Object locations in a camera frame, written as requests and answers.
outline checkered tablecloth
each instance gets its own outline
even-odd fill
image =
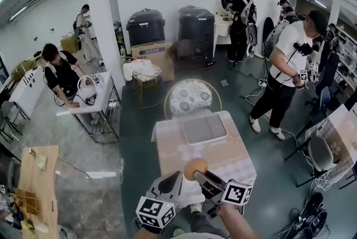
[[[348,173],[357,161],[357,117],[341,105],[329,117],[306,131],[308,138],[317,128],[325,139],[337,165],[329,172],[324,188],[330,187]]]
[[[228,135],[204,144],[187,144],[179,119],[155,124],[151,140],[157,142],[161,174],[183,171],[188,161],[202,157],[207,160],[209,170],[223,180],[254,184],[257,173],[231,115],[227,111],[217,113]]]

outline brown ball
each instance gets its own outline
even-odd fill
[[[208,168],[208,162],[205,159],[197,158],[189,161],[184,168],[184,176],[189,181],[195,181],[194,172],[200,171],[205,174]]]

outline large black plastic container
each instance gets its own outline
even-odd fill
[[[165,20],[162,19],[162,14],[156,9],[144,9],[132,14],[127,23],[130,45],[164,41],[164,25]]]
[[[213,57],[214,15],[208,10],[187,6],[181,8],[178,40],[197,43],[208,60]]]

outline green floor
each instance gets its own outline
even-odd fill
[[[309,185],[296,188],[297,182],[308,179],[309,169],[301,155],[294,156],[288,162],[283,157],[294,149],[295,141],[288,138],[281,142],[268,131],[268,121],[260,120],[262,132],[257,135],[248,123],[248,113],[252,106],[239,95],[249,95],[258,88],[257,81],[246,78],[238,71],[256,78],[264,77],[263,61],[257,58],[246,59],[230,70],[223,53],[218,52],[216,66],[195,74],[175,75],[175,82],[187,78],[200,78],[209,82],[220,94],[223,110],[229,111],[238,131],[248,149],[257,179],[249,203],[245,206],[245,215],[249,224],[264,238],[277,238],[279,231],[290,222],[289,214],[293,207],[301,209],[309,193]],[[229,86],[222,87],[220,81],[226,79]],[[168,89],[173,83],[166,84]],[[148,105],[160,101],[164,92],[154,87],[144,91]],[[308,92],[297,92],[292,107],[286,113],[282,128],[297,134],[308,121],[308,112],[304,102],[311,99]],[[124,159],[122,179],[122,202],[127,233],[132,237],[136,230],[133,223],[135,210],[140,196],[144,195],[154,179],[160,175],[156,143],[151,142],[152,129],[157,121],[163,120],[163,104],[149,109],[139,109],[138,97],[131,85],[123,89],[123,107],[120,123],[120,152]],[[327,224],[331,230],[329,239],[351,239],[357,231],[357,184],[339,190],[335,184],[326,192],[324,205],[328,211]],[[170,238],[174,226],[189,231],[180,213],[167,228],[165,237]],[[221,226],[217,218],[214,224]],[[328,232],[320,238],[325,239]]]

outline pillar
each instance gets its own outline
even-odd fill
[[[340,3],[338,3],[337,1],[333,1],[330,18],[329,18],[329,24],[334,23],[335,25],[337,25],[337,20],[339,19],[339,15],[340,15]]]
[[[88,5],[105,68],[112,72],[114,85],[121,95],[125,81],[120,65],[120,53],[114,34],[109,0],[88,0]]]

